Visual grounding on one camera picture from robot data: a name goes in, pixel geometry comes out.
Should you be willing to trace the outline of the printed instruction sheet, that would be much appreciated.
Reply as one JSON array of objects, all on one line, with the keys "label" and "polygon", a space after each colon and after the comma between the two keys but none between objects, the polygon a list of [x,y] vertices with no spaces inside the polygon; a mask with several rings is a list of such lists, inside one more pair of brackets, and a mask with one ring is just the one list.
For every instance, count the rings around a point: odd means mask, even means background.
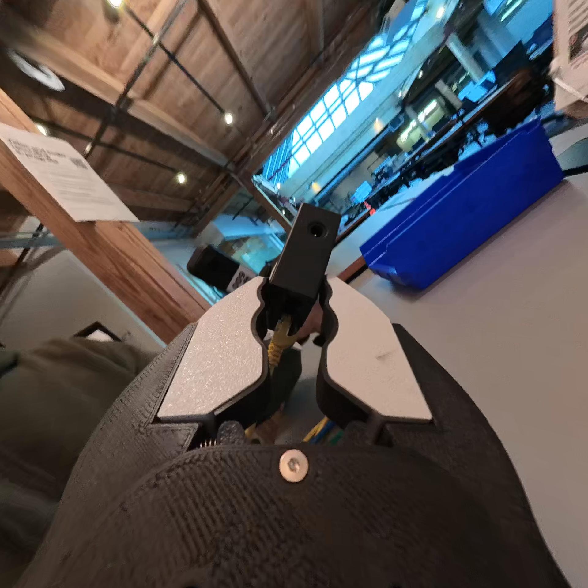
[{"label": "printed instruction sheet", "polygon": [[587,1],[553,2],[553,59],[550,77],[555,109],[587,118]]}]

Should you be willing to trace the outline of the blue plastic bin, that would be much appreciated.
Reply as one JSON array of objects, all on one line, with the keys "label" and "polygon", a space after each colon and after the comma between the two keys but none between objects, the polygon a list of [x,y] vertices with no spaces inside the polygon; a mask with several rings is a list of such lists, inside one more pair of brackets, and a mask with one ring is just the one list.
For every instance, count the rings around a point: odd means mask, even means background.
[{"label": "blue plastic bin", "polygon": [[459,161],[360,246],[371,271],[425,290],[564,179],[540,120]]}]

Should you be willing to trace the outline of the person's left hand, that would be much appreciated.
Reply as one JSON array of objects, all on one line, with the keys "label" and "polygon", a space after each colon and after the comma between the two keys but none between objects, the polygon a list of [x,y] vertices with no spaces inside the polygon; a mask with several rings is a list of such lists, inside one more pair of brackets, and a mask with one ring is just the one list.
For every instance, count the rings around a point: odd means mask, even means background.
[{"label": "person's left hand", "polygon": [[297,342],[301,346],[310,338],[312,334],[318,334],[321,330],[323,319],[323,309],[319,301],[313,305],[310,313],[305,319],[304,324],[300,327],[297,334]]}]

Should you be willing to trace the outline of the row of ceiling spot lamps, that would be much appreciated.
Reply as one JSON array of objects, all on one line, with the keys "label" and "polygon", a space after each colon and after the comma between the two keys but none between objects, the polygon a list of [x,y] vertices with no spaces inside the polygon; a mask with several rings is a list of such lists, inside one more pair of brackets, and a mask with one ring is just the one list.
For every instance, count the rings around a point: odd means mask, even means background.
[{"label": "row of ceiling spot lamps", "polygon": [[187,123],[154,107],[146,97],[163,82],[163,74],[138,92],[142,77],[159,55],[163,68],[177,70],[230,128],[234,114],[204,87],[187,68],[166,38],[173,33],[190,1],[27,1],[26,17],[33,40],[44,58],[60,64],[61,75],[104,100],[109,110],[86,147],[92,156],[107,130],[123,115],[131,115],[161,134],[196,152],[209,164],[233,169],[221,151],[211,147]]}]

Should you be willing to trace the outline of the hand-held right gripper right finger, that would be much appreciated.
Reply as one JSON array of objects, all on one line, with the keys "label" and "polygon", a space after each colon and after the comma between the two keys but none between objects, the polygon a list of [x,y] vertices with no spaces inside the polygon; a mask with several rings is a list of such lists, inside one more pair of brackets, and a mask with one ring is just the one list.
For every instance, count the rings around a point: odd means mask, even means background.
[{"label": "hand-held right gripper right finger", "polygon": [[338,277],[328,277],[322,310],[316,400],[340,430],[365,424],[373,439],[384,426],[430,426],[433,413],[410,364],[399,326]]}]

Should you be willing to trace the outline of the white paper notice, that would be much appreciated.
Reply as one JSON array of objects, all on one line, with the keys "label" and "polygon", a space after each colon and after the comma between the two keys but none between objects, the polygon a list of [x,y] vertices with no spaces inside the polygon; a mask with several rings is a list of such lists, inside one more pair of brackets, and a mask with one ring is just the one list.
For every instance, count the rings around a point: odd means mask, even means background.
[{"label": "white paper notice", "polygon": [[2,123],[1,142],[75,222],[139,221],[66,141]]}]

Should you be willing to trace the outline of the black network switch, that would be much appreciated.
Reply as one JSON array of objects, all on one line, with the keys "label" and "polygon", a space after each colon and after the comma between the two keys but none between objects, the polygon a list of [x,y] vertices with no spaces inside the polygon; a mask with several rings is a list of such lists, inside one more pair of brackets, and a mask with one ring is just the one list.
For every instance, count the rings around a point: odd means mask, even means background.
[{"label": "black network switch", "polygon": [[290,318],[290,334],[305,323],[319,298],[341,215],[304,203],[282,253],[262,288],[267,327]]}]

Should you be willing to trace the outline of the wooden post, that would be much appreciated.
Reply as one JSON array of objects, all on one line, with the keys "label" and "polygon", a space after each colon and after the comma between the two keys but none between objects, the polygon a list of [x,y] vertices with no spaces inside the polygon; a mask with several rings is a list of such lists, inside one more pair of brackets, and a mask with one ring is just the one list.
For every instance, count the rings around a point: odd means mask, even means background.
[{"label": "wooden post", "polygon": [[133,224],[75,222],[3,142],[1,184],[164,343],[210,309]]}]

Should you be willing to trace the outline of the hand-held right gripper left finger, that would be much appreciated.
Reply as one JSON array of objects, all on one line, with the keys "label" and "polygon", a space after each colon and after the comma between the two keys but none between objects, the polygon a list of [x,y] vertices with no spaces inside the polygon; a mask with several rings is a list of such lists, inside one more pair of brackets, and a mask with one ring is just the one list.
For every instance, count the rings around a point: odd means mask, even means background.
[{"label": "hand-held right gripper left finger", "polygon": [[264,307],[265,282],[254,277],[198,320],[158,409],[159,421],[218,424],[247,391],[264,385],[268,359],[255,321]]}]

